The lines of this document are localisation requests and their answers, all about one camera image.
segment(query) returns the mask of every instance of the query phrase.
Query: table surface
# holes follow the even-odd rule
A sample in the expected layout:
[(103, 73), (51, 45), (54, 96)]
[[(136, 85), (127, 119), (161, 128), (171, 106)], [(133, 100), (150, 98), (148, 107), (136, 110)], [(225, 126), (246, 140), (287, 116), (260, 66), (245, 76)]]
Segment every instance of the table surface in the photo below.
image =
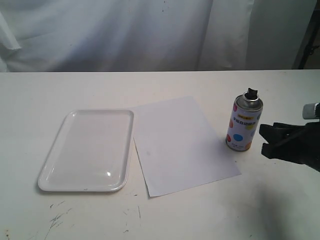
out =
[(256, 134), (232, 152), (242, 175), (148, 198), (136, 150), (115, 193), (46, 193), (37, 178), (67, 113), (193, 96), (223, 141), (234, 98), (264, 102), (260, 123), (304, 125), (320, 70), (0, 74), (0, 240), (318, 240), (320, 173), (269, 160)]

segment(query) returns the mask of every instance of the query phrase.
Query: white backdrop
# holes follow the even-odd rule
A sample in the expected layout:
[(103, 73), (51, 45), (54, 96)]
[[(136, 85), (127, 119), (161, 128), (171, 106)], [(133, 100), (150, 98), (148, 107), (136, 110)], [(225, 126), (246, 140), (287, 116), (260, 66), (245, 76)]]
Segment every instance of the white backdrop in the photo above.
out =
[(0, 70), (290, 69), (316, 0), (1, 0)]

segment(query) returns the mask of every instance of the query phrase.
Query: blue dot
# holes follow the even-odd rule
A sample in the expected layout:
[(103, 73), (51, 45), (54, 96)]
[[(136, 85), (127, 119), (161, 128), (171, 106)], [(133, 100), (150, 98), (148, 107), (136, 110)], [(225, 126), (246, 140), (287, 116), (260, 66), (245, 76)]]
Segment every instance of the blue dot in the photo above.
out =
[(244, 139), (244, 137), (241, 136), (240, 134), (234, 134), (234, 135), (233, 135), (233, 138), (234, 138), (234, 140), (236, 140), (237, 142), (241, 142), (241, 141)]

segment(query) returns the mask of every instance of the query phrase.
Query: spray can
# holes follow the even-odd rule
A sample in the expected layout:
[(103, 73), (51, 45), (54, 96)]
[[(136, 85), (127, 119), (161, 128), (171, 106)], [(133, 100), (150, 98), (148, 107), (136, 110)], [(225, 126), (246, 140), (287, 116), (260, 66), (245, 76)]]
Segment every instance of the spray can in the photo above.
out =
[(250, 148), (263, 105), (258, 91), (251, 88), (235, 98), (226, 135), (226, 144), (229, 148), (238, 152)]

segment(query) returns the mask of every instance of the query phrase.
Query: sheet of paper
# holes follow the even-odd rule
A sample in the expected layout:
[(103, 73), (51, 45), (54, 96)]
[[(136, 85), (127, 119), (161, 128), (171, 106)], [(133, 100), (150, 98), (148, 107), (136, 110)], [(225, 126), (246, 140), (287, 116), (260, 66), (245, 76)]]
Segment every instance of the sheet of paper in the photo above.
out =
[(230, 150), (191, 96), (132, 110), (137, 114), (134, 141), (150, 197), (240, 174)]

